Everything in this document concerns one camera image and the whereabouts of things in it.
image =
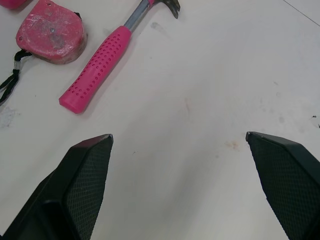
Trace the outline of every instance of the white table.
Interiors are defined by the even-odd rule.
[[[286,240],[262,191],[247,131],[303,144],[320,159],[320,27],[282,0],[180,0],[154,7],[83,115],[59,96],[140,0],[55,0],[89,33],[81,57],[31,57],[0,113],[0,233],[78,142],[112,133],[92,240]],[[290,0],[320,23],[318,0]],[[36,4],[0,8],[1,81]]]

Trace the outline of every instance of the pink hammer handle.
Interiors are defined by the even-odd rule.
[[[77,80],[59,98],[61,106],[75,114],[85,111],[92,97],[125,52],[131,31],[118,27],[104,40]]]

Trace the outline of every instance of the metal clip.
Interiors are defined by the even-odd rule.
[[[14,70],[19,70],[21,69],[21,61],[14,61]]]

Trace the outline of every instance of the claw hammer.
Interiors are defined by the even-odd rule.
[[[178,0],[142,0],[123,26],[118,27],[101,44],[76,81],[59,98],[59,103],[75,114],[85,111],[92,97],[124,54],[136,24],[144,13],[158,2],[163,2],[177,19]]]

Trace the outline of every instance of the black lanyard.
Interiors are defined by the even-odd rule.
[[[0,98],[0,106],[8,99],[10,94],[12,93],[13,89],[15,88],[17,82],[19,81],[19,73],[20,73],[20,67],[21,67],[21,59],[24,57],[31,56],[32,54],[30,52],[27,52],[25,50],[18,51],[14,56],[14,69],[12,71],[12,75],[8,77],[7,80],[5,80],[0,85],[0,92],[4,91],[2,94],[2,97]]]

